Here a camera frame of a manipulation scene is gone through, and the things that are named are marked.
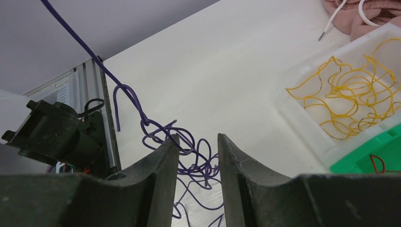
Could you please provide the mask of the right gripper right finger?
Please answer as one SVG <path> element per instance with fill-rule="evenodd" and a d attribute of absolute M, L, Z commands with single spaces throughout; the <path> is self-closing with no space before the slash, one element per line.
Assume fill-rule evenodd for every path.
<path fill-rule="evenodd" d="M 282 175 L 218 135 L 228 227 L 398 227 L 398 175 Z"/>

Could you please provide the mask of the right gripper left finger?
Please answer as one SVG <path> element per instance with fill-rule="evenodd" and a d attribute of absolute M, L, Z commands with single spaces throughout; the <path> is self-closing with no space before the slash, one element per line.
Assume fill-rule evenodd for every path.
<path fill-rule="evenodd" d="M 87 174 L 2 175 L 3 227 L 169 227 L 179 152 L 172 139 L 105 180 Z"/>

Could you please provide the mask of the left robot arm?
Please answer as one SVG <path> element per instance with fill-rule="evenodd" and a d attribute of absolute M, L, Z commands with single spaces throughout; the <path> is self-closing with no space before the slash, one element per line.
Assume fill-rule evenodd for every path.
<path fill-rule="evenodd" d="M 0 172 L 110 174 L 101 98 L 71 106 L 0 92 Z"/>

